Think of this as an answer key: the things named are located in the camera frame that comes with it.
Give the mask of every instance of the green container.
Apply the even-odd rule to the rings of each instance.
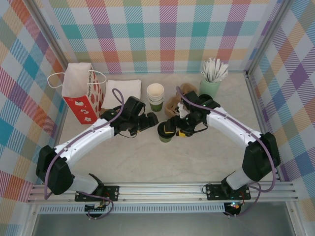
[[[171,141],[171,139],[174,137],[175,133],[173,134],[166,134],[165,130],[164,130],[164,125],[165,125],[166,121],[161,122],[158,126],[157,126],[157,133],[159,136],[159,139],[163,142],[163,143],[168,143],[169,141]]]
[[[221,84],[221,82],[210,83],[210,82],[206,81],[205,79],[201,80],[199,95],[207,94],[214,99],[215,96],[217,95],[220,84]]]
[[[151,107],[151,110],[154,111],[154,112],[159,112],[160,110],[162,110],[162,107],[163,107],[163,102],[158,104],[158,105],[152,105],[150,103],[150,107]]]

